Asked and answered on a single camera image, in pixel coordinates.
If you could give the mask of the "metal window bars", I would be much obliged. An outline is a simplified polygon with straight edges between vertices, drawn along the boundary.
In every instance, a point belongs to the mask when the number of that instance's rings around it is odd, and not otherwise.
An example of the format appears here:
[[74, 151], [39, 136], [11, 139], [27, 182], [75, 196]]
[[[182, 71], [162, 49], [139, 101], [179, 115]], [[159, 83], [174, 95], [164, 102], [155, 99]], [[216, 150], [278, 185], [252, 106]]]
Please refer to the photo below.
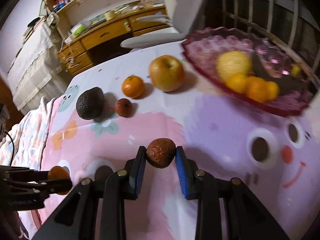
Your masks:
[[319, 17], [302, 0], [214, 0], [214, 22], [253, 33], [319, 78]]

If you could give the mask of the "grey office chair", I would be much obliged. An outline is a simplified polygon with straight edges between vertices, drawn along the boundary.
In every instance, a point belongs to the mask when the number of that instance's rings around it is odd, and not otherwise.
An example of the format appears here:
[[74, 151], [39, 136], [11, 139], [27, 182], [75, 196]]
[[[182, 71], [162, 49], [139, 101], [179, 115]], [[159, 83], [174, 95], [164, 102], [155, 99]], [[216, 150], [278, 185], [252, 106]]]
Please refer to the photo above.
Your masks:
[[129, 49], [143, 49], [159, 44], [182, 41], [194, 30], [205, 25], [205, 7], [209, 0], [176, 0], [172, 16], [149, 15], [137, 18], [142, 23], [160, 22], [167, 27], [137, 37], [128, 38], [120, 46]]

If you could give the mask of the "small orange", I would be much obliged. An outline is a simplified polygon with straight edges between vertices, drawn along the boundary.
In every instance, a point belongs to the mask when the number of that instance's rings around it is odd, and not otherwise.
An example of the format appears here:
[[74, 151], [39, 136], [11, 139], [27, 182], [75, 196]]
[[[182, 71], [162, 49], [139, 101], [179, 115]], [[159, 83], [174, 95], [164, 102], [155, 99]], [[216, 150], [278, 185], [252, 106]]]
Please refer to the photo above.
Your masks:
[[275, 100], [280, 92], [280, 88], [277, 83], [272, 81], [267, 81], [267, 98], [268, 101]]
[[243, 73], [236, 73], [227, 79], [226, 86], [236, 93], [245, 94], [247, 81], [248, 76]]

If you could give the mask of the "medium orange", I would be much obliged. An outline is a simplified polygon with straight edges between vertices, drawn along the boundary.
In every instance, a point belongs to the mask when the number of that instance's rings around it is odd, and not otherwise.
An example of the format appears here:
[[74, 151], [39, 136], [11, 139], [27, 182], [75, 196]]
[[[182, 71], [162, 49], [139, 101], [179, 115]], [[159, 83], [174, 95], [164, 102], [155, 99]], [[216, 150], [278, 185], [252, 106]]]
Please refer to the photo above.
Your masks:
[[247, 80], [246, 96], [256, 102], [265, 103], [268, 99], [267, 82], [260, 77], [249, 77]]

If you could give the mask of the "yellow pear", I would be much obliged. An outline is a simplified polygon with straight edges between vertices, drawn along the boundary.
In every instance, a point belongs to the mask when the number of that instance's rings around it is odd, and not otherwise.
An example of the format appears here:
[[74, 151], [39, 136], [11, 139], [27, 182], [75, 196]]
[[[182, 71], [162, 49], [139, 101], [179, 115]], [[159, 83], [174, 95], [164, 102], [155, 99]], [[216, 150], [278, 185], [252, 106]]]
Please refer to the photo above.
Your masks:
[[215, 64], [217, 75], [224, 82], [237, 73], [247, 75], [252, 68], [251, 58], [246, 53], [238, 50], [221, 54]]

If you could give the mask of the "pastel patterned blanket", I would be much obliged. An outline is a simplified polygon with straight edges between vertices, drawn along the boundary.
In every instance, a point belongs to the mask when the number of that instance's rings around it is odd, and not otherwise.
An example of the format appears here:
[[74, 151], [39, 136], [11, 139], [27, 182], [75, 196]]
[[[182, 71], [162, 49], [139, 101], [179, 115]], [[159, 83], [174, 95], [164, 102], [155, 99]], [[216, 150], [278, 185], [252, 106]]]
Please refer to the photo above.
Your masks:
[[41, 169], [55, 98], [42, 98], [1, 140], [1, 165]]

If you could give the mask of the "white lace covered furniture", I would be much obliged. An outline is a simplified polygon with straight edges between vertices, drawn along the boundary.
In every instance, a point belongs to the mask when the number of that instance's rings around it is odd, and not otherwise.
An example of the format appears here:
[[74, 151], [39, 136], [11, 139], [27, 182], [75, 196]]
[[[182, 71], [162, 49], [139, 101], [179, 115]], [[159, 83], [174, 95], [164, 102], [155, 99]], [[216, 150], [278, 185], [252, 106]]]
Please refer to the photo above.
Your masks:
[[57, 56], [60, 45], [56, 29], [41, 20], [12, 62], [7, 82], [13, 103], [22, 114], [36, 109], [42, 98], [60, 97], [71, 82], [71, 74]]

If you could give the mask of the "red lychee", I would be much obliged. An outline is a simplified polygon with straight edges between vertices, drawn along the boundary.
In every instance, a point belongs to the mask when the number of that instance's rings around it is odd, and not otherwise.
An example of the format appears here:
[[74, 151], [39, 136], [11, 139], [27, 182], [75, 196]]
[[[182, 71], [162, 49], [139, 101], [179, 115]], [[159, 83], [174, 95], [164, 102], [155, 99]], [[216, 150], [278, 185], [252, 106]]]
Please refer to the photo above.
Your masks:
[[153, 140], [146, 149], [147, 161], [156, 168], [168, 167], [176, 154], [175, 143], [168, 138]]
[[114, 111], [119, 116], [128, 118], [132, 115], [132, 103], [126, 98], [119, 99], [114, 105]]

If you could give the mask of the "dark avocado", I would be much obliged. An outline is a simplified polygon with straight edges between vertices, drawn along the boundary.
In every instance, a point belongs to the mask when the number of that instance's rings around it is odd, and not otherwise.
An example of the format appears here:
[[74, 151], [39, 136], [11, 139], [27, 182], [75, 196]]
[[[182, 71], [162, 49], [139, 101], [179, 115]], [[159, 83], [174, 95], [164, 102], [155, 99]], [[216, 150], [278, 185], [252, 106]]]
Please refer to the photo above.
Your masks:
[[75, 109], [80, 118], [92, 120], [101, 115], [104, 102], [104, 93], [101, 88], [93, 87], [78, 97]]

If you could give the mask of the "purple glass fruit plate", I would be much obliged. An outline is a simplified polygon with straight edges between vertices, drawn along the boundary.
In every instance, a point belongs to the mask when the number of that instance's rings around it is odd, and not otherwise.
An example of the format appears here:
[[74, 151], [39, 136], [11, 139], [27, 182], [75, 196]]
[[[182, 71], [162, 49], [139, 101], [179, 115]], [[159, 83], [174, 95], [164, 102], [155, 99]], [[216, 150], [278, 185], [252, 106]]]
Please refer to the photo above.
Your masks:
[[[302, 63], [294, 60], [265, 38], [259, 38], [255, 34], [248, 34], [235, 28], [206, 28], [187, 35], [185, 41], [182, 42], [182, 48], [183, 55], [199, 74], [228, 96], [239, 99], [250, 106], [267, 113], [287, 117], [301, 115], [310, 105], [313, 97], [309, 89], [310, 75], [303, 69]], [[261, 55], [265, 61], [272, 63], [278, 63], [280, 59], [287, 56], [291, 60], [291, 75], [305, 81], [304, 88], [285, 95], [279, 94], [275, 100], [265, 103], [256, 102], [245, 94], [232, 91], [218, 77], [215, 63], [221, 54], [233, 50], [242, 51], [249, 57], [252, 53], [256, 53]], [[247, 75], [256, 77], [252, 68]]]

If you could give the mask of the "small tangerine near apple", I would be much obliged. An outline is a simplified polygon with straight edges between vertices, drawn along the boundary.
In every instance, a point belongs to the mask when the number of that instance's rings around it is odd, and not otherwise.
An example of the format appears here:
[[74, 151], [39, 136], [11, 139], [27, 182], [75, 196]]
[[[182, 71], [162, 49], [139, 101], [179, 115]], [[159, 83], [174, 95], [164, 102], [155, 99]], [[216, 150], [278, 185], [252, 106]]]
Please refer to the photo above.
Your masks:
[[125, 96], [135, 99], [143, 95], [145, 83], [140, 77], [130, 75], [122, 83], [121, 89]]

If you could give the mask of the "wooden desk with drawers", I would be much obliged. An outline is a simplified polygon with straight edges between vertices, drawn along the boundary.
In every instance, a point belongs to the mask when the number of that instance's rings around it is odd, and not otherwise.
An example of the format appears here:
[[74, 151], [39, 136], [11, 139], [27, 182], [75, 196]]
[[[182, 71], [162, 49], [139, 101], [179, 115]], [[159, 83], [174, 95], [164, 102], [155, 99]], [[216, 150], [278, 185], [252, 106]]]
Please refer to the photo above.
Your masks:
[[62, 46], [57, 56], [60, 63], [73, 76], [100, 63], [127, 54], [130, 50], [120, 46], [128, 38], [137, 37], [168, 26], [162, 22], [143, 22], [143, 16], [163, 16], [164, 5], [131, 10], [103, 22]]

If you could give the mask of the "large orange with stem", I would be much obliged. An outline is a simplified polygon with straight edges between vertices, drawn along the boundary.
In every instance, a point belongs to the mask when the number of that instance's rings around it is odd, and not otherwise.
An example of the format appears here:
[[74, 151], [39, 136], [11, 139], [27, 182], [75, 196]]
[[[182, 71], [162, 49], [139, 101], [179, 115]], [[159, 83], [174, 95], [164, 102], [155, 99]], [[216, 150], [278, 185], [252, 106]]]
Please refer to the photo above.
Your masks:
[[[50, 169], [50, 171], [48, 172], [48, 179], [49, 180], [64, 180], [64, 179], [68, 179], [69, 181], [70, 180], [70, 176], [69, 176], [69, 173], [61, 166], [54, 166]], [[66, 195], [68, 191], [56, 191], [55, 189], [50, 189], [50, 191], [52, 193], [56, 193], [56, 194], [59, 194], [59, 195]]]

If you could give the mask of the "red-yellow apple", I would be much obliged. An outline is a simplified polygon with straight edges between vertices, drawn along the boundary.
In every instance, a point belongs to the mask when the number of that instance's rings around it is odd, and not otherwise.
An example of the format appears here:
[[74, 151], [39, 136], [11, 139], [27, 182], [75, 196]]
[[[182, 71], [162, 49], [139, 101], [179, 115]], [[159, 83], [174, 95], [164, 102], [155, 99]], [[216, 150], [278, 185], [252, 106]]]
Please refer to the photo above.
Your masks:
[[183, 85], [185, 71], [176, 57], [162, 55], [149, 64], [149, 76], [156, 88], [163, 92], [173, 92]]

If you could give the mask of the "cartoon monster tablecloth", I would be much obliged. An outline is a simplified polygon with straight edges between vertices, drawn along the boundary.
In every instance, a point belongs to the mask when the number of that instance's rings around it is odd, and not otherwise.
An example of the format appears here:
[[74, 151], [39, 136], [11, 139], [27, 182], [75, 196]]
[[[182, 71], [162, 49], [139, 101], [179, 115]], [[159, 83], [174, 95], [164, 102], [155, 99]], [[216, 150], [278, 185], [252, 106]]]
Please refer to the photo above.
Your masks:
[[[319, 97], [298, 117], [282, 118], [223, 95], [186, 65], [185, 83], [174, 93], [153, 87], [150, 62], [161, 55], [181, 59], [179, 43], [143, 49], [75, 76], [53, 105], [41, 168], [69, 169], [73, 183], [101, 165], [122, 169], [140, 146], [169, 138], [216, 178], [239, 177], [268, 208], [291, 239], [301, 239], [319, 213]], [[139, 98], [122, 92], [136, 75], [145, 83]], [[92, 120], [76, 112], [78, 97], [93, 87], [104, 93], [104, 109]], [[114, 105], [126, 98], [132, 115]]]

